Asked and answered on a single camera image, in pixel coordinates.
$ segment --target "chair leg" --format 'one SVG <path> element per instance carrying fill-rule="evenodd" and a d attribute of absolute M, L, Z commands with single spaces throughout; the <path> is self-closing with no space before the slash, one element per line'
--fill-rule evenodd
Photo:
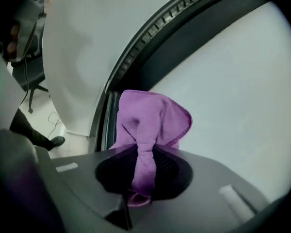
<path fill-rule="evenodd" d="M 40 86 L 39 84 L 37 85 L 36 88 L 41 90 L 41 91 L 49 92 L 49 90 L 45 89 L 44 87 Z"/>
<path fill-rule="evenodd" d="M 32 110 L 32 108 L 31 108 L 31 104 L 32 104 L 32 99 L 33 99 L 33 93 L 34 93 L 34 90 L 35 90 L 35 89 L 31 89 L 31 90 L 30 90 L 30 96 L 29 96 L 29 110 L 28 110 L 28 112 L 29 112 L 30 114 L 33 113 L 33 110 Z"/>

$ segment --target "tile floor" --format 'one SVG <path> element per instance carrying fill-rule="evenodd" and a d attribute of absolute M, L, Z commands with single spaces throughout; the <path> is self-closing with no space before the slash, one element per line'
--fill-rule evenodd
<path fill-rule="evenodd" d="M 10 64 L 8 65 L 8 70 L 10 73 L 13 71 Z M 43 81 L 41 86 L 47 88 L 46 81 Z M 28 112 L 28 106 L 29 94 L 19 108 L 25 114 L 27 120 L 34 129 L 49 139 L 59 135 L 66 138 L 66 141 L 62 146 L 48 152 L 51 158 L 68 157 L 88 153 L 88 138 L 68 133 L 65 130 L 65 126 L 58 117 L 54 104 L 49 97 L 49 93 L 35 90 L 32 101 L 32 114 Z"/>

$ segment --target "white panel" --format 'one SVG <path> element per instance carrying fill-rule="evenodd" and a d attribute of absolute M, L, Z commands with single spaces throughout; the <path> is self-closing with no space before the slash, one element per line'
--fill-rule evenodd
<path fill-rule="evenodd" d="M 267 3 L 226 28 L 153 92 L 184 106 L 180 148 L 217 160 L 270 201 L 291 186 L 291 28 Z"/>
<path fill-rule="evenodd" d="M 67 130 L 88 135 L 125 47 L 169 0 L 52 0 L 43 39 L 48 89 Z"/>
<path fill-rule="evenodd" d="M 8 130 L 25 92 L 7 68 L 0 55 L 0 129 Z"/>

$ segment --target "white wall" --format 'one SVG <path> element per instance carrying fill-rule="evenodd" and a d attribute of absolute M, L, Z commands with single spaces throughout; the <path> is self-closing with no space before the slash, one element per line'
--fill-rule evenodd
<path fill-rule="evenodd" d="M 267 3 L 226 28 L 153 92 L 184 106 L 180 149 L 217 160 L 270 201 L 291 186 L 291 28 Z"/>

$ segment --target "black shoe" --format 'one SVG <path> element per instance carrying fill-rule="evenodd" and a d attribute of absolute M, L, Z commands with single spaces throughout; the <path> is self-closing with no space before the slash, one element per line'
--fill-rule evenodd
<path fill-rule="evenodd" d="M 62 137 L 62 136 L 54 137 L 53 139 L 51 139 L 51 143 L 53 144 L 52 148 L 59 147 L 62 144 L 64 144 L 64 142 L 65 142 L 64 137 Z"/>

